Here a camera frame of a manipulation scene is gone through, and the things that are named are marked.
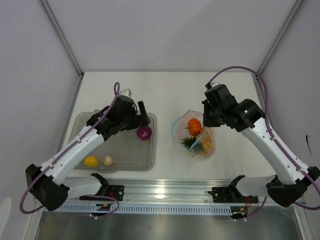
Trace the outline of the purple toy onion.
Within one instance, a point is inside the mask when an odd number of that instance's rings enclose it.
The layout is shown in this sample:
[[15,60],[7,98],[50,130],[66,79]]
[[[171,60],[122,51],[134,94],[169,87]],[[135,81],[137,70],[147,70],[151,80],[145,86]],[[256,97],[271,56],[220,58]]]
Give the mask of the purple toy onion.
[[152,133],[153,131],[149,126],[141,126],[136,131],[136,135],[143,141],[149,140],[152,136]]

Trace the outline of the orange toy carrot pieces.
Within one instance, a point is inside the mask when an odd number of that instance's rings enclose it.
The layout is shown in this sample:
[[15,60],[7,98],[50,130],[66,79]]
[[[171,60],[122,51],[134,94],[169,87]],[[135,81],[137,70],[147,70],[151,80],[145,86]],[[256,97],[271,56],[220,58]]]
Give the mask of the orange toy carrot pieces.
[[216,149],[214,136],[215,132],[212,128],[202,127],[200,134],[195,138],[197,141],[193,148],[195,154],[203,157],[212,155]]

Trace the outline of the clear zip top bag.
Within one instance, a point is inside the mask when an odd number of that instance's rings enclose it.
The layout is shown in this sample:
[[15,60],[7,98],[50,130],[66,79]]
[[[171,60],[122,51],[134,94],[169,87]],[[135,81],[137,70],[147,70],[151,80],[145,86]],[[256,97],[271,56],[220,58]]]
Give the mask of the clear zip top bag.
[[181,144],[181,139],[186,138],[186,137],[192,137],[188,130],[186,129],[186,127],[188,126],[188,121],[190,119],[198,119],[202,125],[202,127],[209,129],[208,127],[205,127],[203,125],[203,114],[201,112],[198,111],[193,111],[193,110],[187,110],[186,113],[184,115],[182,115],[181,117],[179,117],[176,121],[173,122],[173,124],[171,125],[171,135],[173,137],[173,139],[177,142],[179,142],[179,144],[186,150],[187,155],[191,158],[209,158],[211,157],[213,154],[209,155],[209,156],[200,156],[200,155],[196,155],[193,152],[189,152],[182,144]]

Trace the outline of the orange toy pineapple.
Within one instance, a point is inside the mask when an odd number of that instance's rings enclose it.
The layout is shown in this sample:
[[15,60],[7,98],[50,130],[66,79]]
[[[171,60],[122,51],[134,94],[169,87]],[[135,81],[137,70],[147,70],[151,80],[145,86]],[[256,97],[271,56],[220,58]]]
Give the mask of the orange toy pineapple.
[[197,137],[196,136],[187,136],[185,138],[182,138],[180,140],[180,143],[190,152],[190,153],[194,153],[196,155],[200,155],[203,154],[205,152],[205,149],[203,147],[203,145],[198,142],[196,144],[197,141]]

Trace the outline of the beige toy garlic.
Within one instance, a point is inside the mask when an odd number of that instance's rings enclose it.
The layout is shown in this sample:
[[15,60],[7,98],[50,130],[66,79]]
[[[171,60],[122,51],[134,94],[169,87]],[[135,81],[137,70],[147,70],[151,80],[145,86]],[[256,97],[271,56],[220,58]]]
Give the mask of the beige toy garlic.
[[116,162],[116,160],[111,157],[110,155],[107,155],[103,158],[102,160],[102,163],[105,165],[105,166],[111,166],[112,164],[114,164]]

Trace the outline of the yellow toy lemon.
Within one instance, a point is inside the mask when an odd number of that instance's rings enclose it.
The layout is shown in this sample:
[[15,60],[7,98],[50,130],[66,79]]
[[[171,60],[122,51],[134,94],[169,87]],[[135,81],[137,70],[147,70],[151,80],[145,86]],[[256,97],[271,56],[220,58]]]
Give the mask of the yellow toy lemon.
[[83,162],[88,168],[96,168],[99,166],[99,160],[95,156],[87,156]]

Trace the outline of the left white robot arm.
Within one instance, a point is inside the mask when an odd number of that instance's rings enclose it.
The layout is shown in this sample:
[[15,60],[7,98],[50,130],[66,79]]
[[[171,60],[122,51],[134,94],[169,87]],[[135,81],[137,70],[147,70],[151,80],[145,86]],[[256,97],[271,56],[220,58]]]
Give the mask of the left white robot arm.
[[70,171],[91,151],[111,136],[123,131],[146,127],[151,120],[143,101],[134,102],[126,95],[117,95],[109,106],[93,114],[80,133],[54,157],[40,166],[29,165],[25,170],[27,190],[19,207],[24,210],[27,194],[32,194],[48,211],[58,209],[67,199],[89,196],[103,200],[108,196],[108,181],[98,173],[75,183],[65,183]]

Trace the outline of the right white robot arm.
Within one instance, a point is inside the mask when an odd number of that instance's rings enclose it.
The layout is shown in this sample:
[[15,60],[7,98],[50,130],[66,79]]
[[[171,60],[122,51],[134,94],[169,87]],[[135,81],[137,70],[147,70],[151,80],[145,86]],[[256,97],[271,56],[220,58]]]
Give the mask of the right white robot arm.
[[295,204],[320,176],[284,144],[266,123],[266,114],[251,99],[237,102],[224,84],[206,84],[203,125],[226,125],[246,137],[267,160],[275,174],[265,177],[239,175],[228,185],[228,196],[239,202],[248,196],[270,197],[282,207]]

